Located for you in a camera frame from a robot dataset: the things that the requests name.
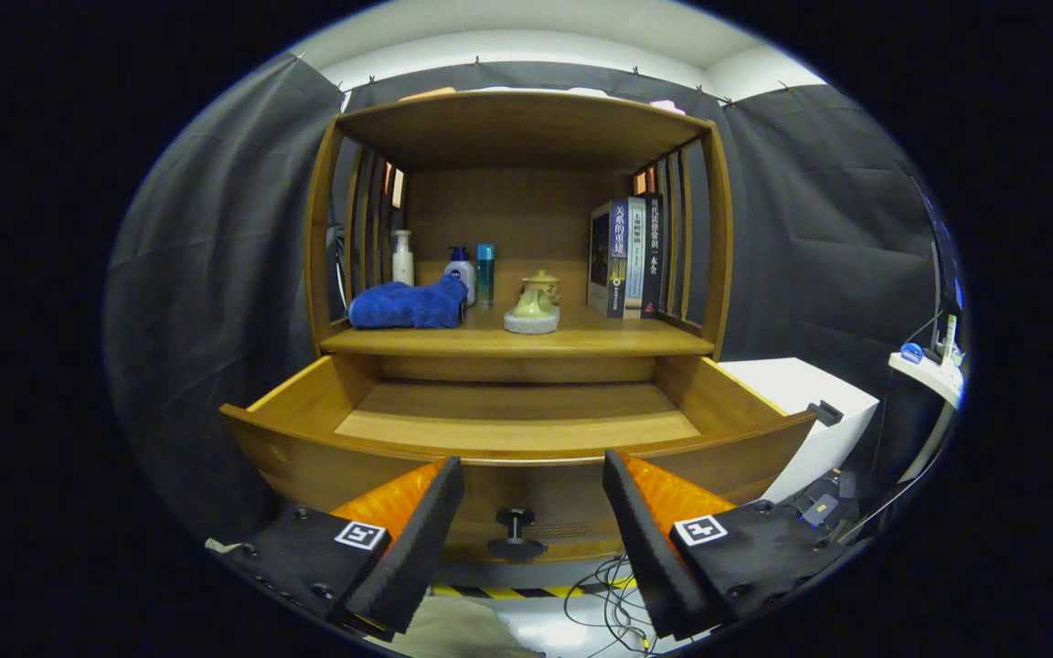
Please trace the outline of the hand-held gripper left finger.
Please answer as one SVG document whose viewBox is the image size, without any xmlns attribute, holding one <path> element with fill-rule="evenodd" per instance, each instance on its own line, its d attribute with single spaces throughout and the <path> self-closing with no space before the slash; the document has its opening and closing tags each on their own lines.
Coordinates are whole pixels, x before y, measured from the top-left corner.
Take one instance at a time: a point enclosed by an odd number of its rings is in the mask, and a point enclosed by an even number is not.
<svg viewBox="0 0 1053 658">
<path fill-rule="evenodd" d="M 425 597 L 463 495 L 452 455 L 331 513 L 289 505 L 249 540 L 207 549 L 305 615 L 391 641 Z"/>
</svg>

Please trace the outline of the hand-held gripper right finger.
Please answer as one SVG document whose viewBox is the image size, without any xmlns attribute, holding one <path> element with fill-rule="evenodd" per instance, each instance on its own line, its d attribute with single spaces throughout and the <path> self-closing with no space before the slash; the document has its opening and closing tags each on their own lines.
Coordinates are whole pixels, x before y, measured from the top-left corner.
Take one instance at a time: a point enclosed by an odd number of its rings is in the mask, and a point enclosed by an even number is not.
<svg viewBox="0 0 1053 658">
<path fill-rule="evenodd" d="M 842 557 L 856 476 L 832 470 L 780 503 L 734 504 L 605 451 L 602 486 L 657 636 L 686 640 L 771 607 Z"/>
</svg>

